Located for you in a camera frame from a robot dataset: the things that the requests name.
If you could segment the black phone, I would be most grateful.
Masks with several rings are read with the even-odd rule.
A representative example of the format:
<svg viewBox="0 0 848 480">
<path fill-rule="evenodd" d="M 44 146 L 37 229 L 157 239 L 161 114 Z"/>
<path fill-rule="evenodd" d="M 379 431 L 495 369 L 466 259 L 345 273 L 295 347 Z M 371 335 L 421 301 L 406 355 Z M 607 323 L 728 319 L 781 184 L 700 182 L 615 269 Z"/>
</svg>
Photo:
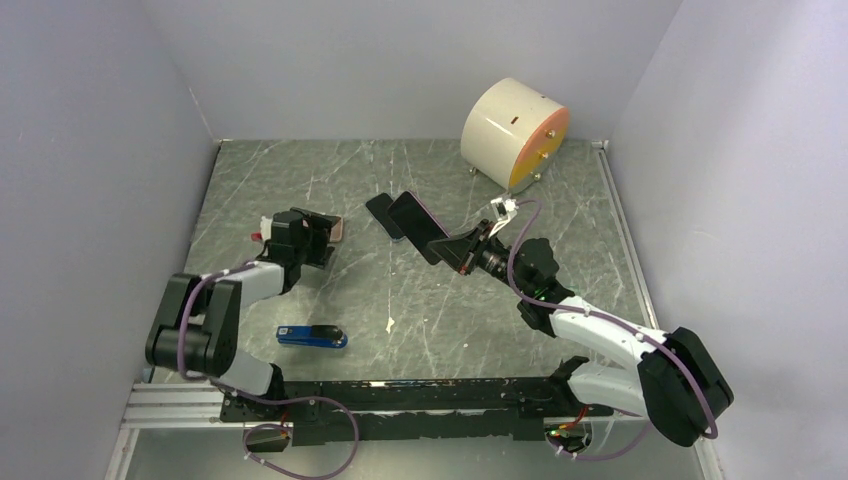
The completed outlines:
<svg viewBox="0 0 848 480">
<path fill-rule="evenodd" d="M 406 239 L 430 265 L 437 265 L 441 261 L 428 245 L 433 241 L 447 239 L 449 234 L 413 192 L 405 191 L 400 194 L 389 205 L 387 212 Z"/>
</svg>

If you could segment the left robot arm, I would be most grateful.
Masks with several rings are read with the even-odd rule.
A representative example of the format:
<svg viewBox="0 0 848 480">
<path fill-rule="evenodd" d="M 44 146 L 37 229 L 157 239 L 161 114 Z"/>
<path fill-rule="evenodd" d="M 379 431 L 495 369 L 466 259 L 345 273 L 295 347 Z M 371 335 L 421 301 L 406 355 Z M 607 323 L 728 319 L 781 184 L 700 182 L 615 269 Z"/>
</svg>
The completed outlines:
<svg viewBox="0 0 848 480">
<path fill-rule="evenodd" d="M 261 246 L 254 258 L 213 273 L 172 275 L 146 339 L 147 363 L 207 380 L 246 397 L 258 418 L 277 418 L 286 406 L 282 370 L 239 347 L 241 313 L 290 292 L 303 267 L 325 267 L 342 232 L 339 216 L 290 208 L 261 218 L 251 235 Z"/>
</svg>

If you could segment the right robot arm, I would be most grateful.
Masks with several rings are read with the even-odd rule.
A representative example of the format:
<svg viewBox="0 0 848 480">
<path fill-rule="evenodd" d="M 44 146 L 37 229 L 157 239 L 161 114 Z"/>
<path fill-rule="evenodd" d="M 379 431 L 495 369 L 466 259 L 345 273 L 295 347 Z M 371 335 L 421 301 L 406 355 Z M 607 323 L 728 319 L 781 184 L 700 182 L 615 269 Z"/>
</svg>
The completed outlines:
<svg viewBox="0 0 848 480">
<path fill-rule="evenodd" d="M 591 305 L 558 281 L 548 239 L 510 248 L 484 220 L 465 234 L 439 234 L 425 242 L 424 256 L 460 275 L 487 272 L 519 296 L 517 308 L 531 329 L 575 341 L 613 362 L 612 367 L 590 360 L 564 363 L 549 390 L 559 413 L 572 415 L 584 405 L 610 407 L 647 418 L 684 447 L 717 437 L 716 421 L 734 394 L 700 337 L 684 327 L 665 332 L 638 325 Z"/>
</svg>

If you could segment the pink phone case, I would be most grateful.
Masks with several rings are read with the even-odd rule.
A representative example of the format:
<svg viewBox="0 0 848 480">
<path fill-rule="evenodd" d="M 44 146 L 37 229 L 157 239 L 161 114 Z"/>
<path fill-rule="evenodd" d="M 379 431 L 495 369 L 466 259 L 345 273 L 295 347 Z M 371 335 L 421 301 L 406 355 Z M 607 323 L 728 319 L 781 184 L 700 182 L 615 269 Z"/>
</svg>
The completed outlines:
<svg viewBox="0 0 848 480">
<path fill-rule="evenodd" d="M 340 216 L 331 216 L 331 229 L 328 241 L 331 244 L 339 243 L 343 239 L 344 234 L 344 219 Z"/>
</svg>

